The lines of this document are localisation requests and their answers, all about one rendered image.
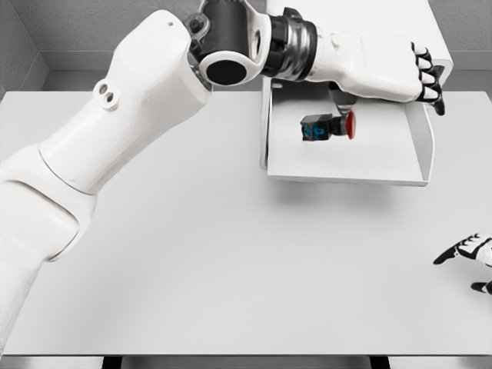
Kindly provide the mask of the white cabinet drawer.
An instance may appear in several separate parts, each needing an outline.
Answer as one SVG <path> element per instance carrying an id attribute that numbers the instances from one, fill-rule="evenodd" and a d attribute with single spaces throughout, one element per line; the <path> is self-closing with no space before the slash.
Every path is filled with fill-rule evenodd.
<path id="1" fill-rule="evenodd" d="M 426 105 L 359 98 L 353 139 L 303 141 L 301 119 L 339 113 L 325 83 L 262 79 L 260 165 L 270 179 L 423 187 L 434 133 Z"/>

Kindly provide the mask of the black load switch red button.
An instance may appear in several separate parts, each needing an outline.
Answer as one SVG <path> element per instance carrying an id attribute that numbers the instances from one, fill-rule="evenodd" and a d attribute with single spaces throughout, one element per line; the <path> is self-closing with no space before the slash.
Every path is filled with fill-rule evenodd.
<path id="1" fill-rule="evenodd" d="M 301 133 L 304 141 L 327 141 L 332 136 L 354 138 L 356 118 L 352 111 L 346 115 L 307 115 L 301 122 Z"/>

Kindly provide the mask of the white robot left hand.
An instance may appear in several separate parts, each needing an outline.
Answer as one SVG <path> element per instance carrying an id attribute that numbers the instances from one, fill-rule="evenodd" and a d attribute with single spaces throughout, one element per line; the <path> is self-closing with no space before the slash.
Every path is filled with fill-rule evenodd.
<path id="1" fill-rule="evenodd" d="M 437 67 L 428 48 L 410 39 L 370 32 L 330 36 L 330 79 L 342 91 L 363 98 L 419 101 L 445 114 Z"/>

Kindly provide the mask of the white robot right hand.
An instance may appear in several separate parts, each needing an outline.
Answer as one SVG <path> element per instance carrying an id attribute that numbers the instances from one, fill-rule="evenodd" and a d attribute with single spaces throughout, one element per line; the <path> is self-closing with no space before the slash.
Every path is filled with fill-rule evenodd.
<path id="1" fill-rule="evenodd" d="M 434 261 L 434 265 L 443 264 L 452 258 L 462 257 L 478 261 L 492 268 L 492 234 L 475 233 L 450 246 Z"/>

